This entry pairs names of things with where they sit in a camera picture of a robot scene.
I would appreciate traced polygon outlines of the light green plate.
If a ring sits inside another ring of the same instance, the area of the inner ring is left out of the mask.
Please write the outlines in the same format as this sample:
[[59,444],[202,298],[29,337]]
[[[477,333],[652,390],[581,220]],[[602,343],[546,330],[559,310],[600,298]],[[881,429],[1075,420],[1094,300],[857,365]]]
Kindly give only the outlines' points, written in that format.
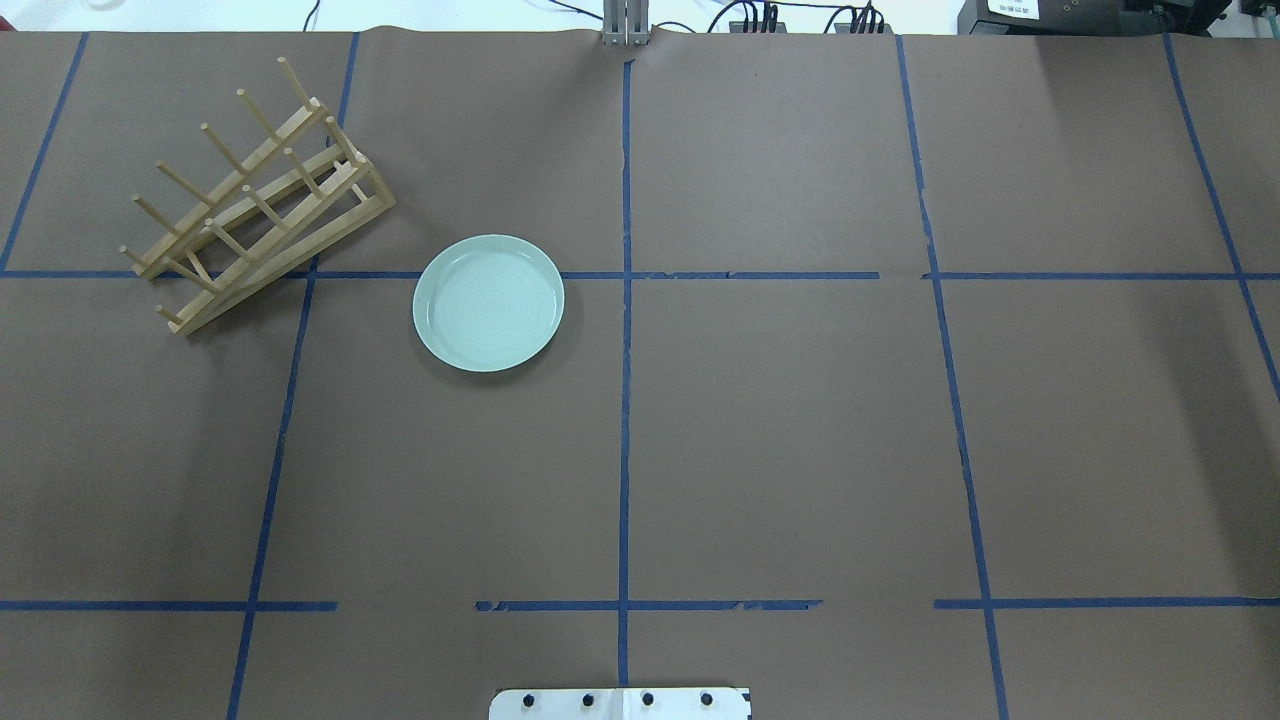
[[564,281],[538,246],[509,234],[480,234],[440,251],[419,277],[413,329],[442,363],[474,373],[513,369],[556,337]]

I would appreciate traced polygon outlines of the brown paper table cover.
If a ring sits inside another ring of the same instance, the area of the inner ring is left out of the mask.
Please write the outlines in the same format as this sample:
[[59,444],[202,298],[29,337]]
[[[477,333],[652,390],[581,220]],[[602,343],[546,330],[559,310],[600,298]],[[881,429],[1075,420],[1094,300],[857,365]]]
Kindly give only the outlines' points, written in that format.
[[[397,204],[138,278],[300,100]],[[3,716],[1277,716],[1277,44],[3,36]],[[420,342],[509,234],[552,342]]]

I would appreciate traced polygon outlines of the wooden dish rack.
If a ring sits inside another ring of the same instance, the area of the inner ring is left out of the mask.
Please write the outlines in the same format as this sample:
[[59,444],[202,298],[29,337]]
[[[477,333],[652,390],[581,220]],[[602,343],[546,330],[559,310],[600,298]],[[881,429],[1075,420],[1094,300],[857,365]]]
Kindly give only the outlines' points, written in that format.
[[132,272],[155,281],[168,272],[197,293],[183,307],[156,306],[173,334],[192,334],[250,296],[389,211],[397,199],[376,164],[348,136],[335,111],[305,90],[279,56],[298,108],[274,123],[246,88],[236,95],[262,127],[264,141],[238,156],[204,123],[200,129],[230,173],[209,190],[164,161],[156,169],[195,205],[170,219],[140,195],[132,202],[163,229],[146,251],[122,245]]

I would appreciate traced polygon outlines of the black desktop box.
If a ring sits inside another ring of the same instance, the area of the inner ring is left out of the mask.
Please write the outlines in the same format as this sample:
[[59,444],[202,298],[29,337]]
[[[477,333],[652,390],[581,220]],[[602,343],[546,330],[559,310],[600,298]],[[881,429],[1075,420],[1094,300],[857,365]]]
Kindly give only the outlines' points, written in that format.
[[1204,36],[1229,1],[965,1],[957,35]]

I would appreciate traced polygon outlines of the aluminium frame post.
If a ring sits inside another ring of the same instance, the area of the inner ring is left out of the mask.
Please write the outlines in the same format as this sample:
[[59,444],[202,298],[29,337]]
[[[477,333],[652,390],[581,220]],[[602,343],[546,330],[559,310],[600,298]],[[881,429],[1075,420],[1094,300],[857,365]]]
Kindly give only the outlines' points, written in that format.
[[602,4],[602,44],[636,47],[652,40],[648,0],[605,0]]

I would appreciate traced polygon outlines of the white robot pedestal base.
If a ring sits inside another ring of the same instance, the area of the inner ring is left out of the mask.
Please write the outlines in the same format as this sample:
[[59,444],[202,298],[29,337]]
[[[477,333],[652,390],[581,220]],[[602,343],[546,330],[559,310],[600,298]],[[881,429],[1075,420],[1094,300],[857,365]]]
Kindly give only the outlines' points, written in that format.
[[489,719],[751,719],[748,689],[733,687],[506,689]]

